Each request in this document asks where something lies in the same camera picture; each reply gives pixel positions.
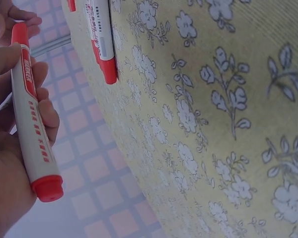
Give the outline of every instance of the red marker cap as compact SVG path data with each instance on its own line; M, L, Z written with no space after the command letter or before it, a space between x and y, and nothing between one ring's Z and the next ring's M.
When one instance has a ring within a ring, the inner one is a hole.
M24 22L16 23L13 26L11 42L18 42L29 47L28 28Z
M105 81L107 84L114 84L117 82L117 68L115 57L110 60L101 60L100 66L103 69Z
M64 195L62 183L61 176L49 175L35 180L31 187L41 202L53 202Z

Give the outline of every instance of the red marker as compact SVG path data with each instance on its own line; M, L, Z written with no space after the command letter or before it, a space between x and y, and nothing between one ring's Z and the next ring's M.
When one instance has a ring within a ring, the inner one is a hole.
M99 48L99 64L103 70L107 84L117 81L117 68L113 48L108 0L91 0L94 11L97 46Z
M42 202L63 196L58 170L42 118L33 81L28 31L25 23L12 29L12 43L21 45L19 62L11 70L13 107L24 165L31 187Z

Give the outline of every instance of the floor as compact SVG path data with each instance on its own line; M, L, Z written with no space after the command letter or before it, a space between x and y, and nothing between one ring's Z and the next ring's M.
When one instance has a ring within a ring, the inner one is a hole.
M31 48L70 33L60 0L14 3L43 18ZM61 118L54 152L65 195L54 203L37 201L6 238L165 238L111 136L72 45L37 60L50 66L45 87Z

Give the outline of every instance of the fabric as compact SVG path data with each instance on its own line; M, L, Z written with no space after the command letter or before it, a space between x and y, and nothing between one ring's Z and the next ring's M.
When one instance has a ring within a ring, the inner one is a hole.
M71 31L86 31L82 11ZM118 83L73 42L168 237L298 238L298 0L111 0L111 13Z

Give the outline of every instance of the white flower print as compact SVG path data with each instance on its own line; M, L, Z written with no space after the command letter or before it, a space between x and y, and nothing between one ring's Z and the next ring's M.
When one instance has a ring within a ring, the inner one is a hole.
M177 100L177 109L180 122L183 124L186 132L196 132L197 123L195 116L190 112L189 105L184 99Z
M289 184L289 187L279 186L274 196L272 203L279 210L275 218L298 223L298 187L293 184Z
M184 175L179 170L171 172L170 176L174 182L174 185L178 188L178 190L181 193L184 193L186 190L189 189L187 179L184 177Z
M163 110L164 118L166 118L168 122L171 124L173 120L173 113L170 110L170 107L166 104L163 104L162 110Z
M213 217L217 222L226 222L226 211L222 208L222 204L219 202L209 202L209 209Z
M235 182L232 183L232 187L239 193L239 196L243 199L252 199L252 193L250 192L251 186L248 182L242 180L240 176L234 175Z
M240 205L241 202L239 200L239 193L235 190L233 190L232 187L228 186L227 188L223 189L223 192L225 193L225 195L227 196L227 198L229 199L229 201L233 204L236 205Z
M169 144L169 141L166 138L168 136L168 134L165 130L162 129L162 127L160 125L160 119L152 117L149 119L149 123L150 123L153 133L156 136L156 138L158 139L158 141L161 144Z
M155 73L155 62L149 59L148 56L143 55L143 60L141 64L142 68L145 71L145 76L150 83L155 83L157 79L157 74Z
M222 175L222 178L225 181L231 181L230 177L230 169L227 165L225 165L222 160L217 160L217 164L215 166L215 169L217 170L219 175Z
M143 73L144 69L141 65L143 61L143 53L141 52L141 49L137 46L134 46L132 49L132 53L133 53L136 69L139 71L139 73Z
M221 16L226 20L233 18L230 9L233 0L207 0L207 3L210 4L209 13L214 21L218 21Z
M176 17L176 24L181 37L186 39L184 46L188 47L190 44L195 45L194 38L197 37L197 30L193 26L192 18L184 11L180 11L180 16Z
M148 0L139 4L140 19L141 22L146 25L149 30L152 30L157 26L155 19L155 8L150 4Z
M180 156L180 161L182 161L183 166L191 173L193 176L194 181L197 181L199 178L198 175L198 164L193 158L193 154L190 148L179 142L176 147L178 148L178 153Z

